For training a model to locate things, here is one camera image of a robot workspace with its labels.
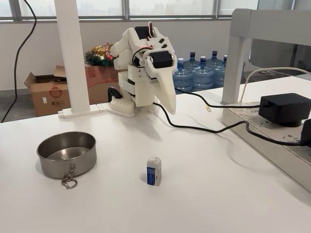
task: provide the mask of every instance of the floor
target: floor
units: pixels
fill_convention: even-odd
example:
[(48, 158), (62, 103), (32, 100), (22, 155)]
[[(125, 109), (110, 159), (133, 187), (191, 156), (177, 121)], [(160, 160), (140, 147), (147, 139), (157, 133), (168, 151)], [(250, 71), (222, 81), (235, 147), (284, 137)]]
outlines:
[[(0, 121), (14, 101), (14, 94), (0, 92)], [(19, 95), (13, 108), (4, 122), (35, 117), (35, 109), (31, 94)]]

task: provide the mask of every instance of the stainless steel bowl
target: stainless steel bowl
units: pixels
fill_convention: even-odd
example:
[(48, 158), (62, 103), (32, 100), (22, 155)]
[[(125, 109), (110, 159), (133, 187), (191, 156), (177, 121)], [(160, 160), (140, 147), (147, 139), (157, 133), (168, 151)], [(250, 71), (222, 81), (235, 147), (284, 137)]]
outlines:
[(53, 178), (65, 178), (69, 166), (75, 164), (74, 176), (90, 170), (96, 163), (96, 140), (84, 132), (67, 132), (44, 140), (37, 154), (44, 174)]

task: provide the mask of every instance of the cardboard box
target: cardboard box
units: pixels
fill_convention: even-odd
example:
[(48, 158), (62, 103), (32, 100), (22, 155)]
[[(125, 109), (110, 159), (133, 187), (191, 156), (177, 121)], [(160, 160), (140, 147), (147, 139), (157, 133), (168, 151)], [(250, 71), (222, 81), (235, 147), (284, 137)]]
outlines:
[(29, 89), (37, 117), (55, 114), (64, 108), (70, 108), (66, 82), (53, 75), (34, 76), (30, 73), (24, 84)]
[[(108, 102), (107, 89), (110, 86), (119, 90), (118, 72), (113, 67), (86, 65), (86, 82), (90, 104)], [(56, 66), (54, 75), (35, 76), (30, 73), (24, 84), (33, 97), (37, 117), (70, 108), (63, 66)]]
[[(110, 86), (120, 89), (118, 71), (113, 67), (90, 66), (85, 64), (86, 83), (90, 104), (108, 102), (107, 89)], [(65, 67), (56, 66), (54, 76), (65, 78)]]

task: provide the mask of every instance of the black power adapter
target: black power adapter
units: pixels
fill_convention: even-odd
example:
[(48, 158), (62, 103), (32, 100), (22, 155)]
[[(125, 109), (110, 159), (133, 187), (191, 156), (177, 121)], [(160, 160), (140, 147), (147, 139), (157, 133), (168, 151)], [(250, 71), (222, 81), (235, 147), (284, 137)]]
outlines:
[(311, 148), (311, 119), (306, 120), (305, 123), (303, 123), (300, 141), (310, 142), (308, 146)]
[(311, 99), (295, 93), (263, 96), (260, 105), (260, 116), (286, 127), (299, 127), (311, 111)]

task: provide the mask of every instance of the power strip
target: power strip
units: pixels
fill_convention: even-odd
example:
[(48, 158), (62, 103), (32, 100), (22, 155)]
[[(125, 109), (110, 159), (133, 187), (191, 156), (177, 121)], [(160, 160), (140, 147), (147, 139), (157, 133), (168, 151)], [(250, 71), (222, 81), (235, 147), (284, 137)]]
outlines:
[[(236, 106), (258, 105), (259, 102), (234, 104)], [(303, 125), (297, 128), (280, 126), (259, 116), (259, 108), (251, 109), (224, 109), (222, 122), (232, 125), (242, 120), (250, 123), (249, 128), (259, 134), (277, 141), (299, 142)], [(311, 148), (287, 147), (264, 141), (249, 134), (245, 125), (232, 129), (261, 154), (287, 173), (305, 189), (311, 192)]]

